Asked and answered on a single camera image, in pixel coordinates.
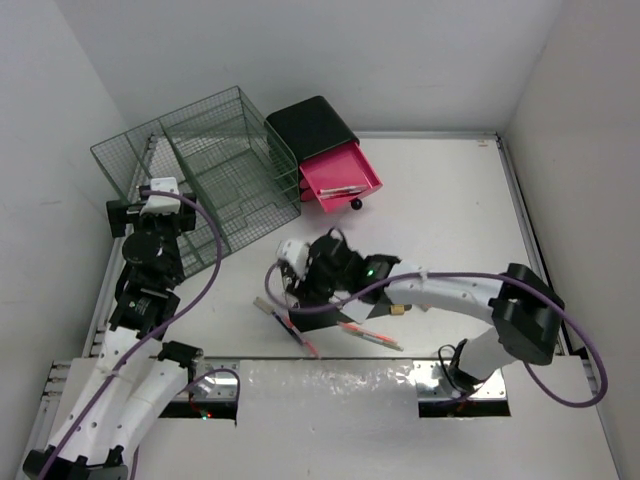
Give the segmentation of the orange pen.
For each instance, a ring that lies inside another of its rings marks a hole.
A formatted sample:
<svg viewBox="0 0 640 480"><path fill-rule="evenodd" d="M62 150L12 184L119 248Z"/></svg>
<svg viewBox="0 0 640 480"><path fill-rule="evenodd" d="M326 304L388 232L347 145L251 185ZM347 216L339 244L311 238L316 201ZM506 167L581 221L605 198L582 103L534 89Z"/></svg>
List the orange pen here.
<svg viewBox="0 0 640 480"><path fill-rule="evenodd" d="M338 326L344 333L347 333L348 335L351 335L353 337L360 338L370 343L374 343L395 351L403 351L403 348L390 337L365 330L351 323L339 322Z"/></svg>

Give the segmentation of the pink top drawer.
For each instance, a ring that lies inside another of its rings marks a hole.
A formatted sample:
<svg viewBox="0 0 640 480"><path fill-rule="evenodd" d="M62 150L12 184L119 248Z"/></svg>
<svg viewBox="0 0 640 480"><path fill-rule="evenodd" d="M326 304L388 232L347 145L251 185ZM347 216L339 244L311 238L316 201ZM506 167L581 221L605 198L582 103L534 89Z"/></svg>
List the pink top drawer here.
<svg viewBox="0 0 640 480"><path fill-rule="evenodd" d="M299 166L301 180L306 179L311 191L325 213L337 212L347 207L359 210L363 199L382 188L380 180L373 166L356 143L350 143L335 148L307 160ZM350 185L367 185L368 189L355 196L319 199L319 189L330 189Z"/></svg>

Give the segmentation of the pink white pen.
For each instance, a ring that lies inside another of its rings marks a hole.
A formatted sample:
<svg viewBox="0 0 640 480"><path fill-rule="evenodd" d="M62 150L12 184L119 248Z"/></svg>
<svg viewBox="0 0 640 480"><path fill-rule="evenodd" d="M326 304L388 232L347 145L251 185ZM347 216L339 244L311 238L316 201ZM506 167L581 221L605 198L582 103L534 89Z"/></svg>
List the pink white pen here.
<svg viewBox="0 0 640 480"><path fill-rule="evenodd" d="M319 189L318 196L321 198L329 198L334 196L349 196L362 193L368 189L367 185L350 185L343 187L336 187L330 189Z"/></svg>

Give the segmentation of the beige eraser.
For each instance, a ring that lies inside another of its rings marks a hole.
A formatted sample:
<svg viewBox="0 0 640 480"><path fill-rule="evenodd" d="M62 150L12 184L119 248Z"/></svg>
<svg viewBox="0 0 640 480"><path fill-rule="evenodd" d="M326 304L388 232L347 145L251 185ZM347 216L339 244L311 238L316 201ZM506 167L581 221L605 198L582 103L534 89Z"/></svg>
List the beige eraser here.
<svg viewBox="0 0 640 480"><path fill-rule="evenodd" d="M274 307L261 297L256 297L253 301L253 304L266 315L272 315L275 312Z"/></svg>

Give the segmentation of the small brown cube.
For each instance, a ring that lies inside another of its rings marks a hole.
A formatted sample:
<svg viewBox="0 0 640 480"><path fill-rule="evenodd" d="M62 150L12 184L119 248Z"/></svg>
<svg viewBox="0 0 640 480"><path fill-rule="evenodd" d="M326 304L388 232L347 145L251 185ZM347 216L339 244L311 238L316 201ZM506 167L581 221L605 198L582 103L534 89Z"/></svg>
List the small brown cube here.
<svg viewBox="0 0 640 480"><path fill-rule="evenodd" d="M410 310L410 305L394 304L389 307L389 314L392 316L402 316Z"/></svg>

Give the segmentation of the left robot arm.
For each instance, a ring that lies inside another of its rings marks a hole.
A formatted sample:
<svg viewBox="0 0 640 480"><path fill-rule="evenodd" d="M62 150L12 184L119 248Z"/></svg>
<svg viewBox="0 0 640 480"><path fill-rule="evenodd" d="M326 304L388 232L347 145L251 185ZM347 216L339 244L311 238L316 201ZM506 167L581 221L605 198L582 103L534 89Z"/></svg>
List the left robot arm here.
<svg viewBox="0 0 640 480"><path fill-rule="evenodd" d="M189 312L175 288L185 279L179 237L205 210L193 194L154 192L110 201L112 233L124 240L116 307L96 363L60 429L30 451L31 479L128 479L135 451L165 407L192 380L201 350L163 337Z"/></svg>

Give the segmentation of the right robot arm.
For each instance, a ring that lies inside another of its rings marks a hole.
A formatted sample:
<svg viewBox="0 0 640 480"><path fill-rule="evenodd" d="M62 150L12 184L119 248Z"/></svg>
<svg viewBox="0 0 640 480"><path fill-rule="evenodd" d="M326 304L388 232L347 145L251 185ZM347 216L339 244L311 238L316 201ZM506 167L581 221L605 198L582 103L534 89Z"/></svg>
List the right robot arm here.
<svg viewBox="0 0 640 480"><path fill-rule="evenodd" d="M463 339L442 368L443 385L469 396L496 370L515 361L551 364L563 301L527 266L509 264L497 277L444 275L396 256L363 256L343 235L327 232L312 243L283 241L277 250L286 291L309 314L336 302L361 323L362 308L428 306L488 324L486 332Z"/></svg>

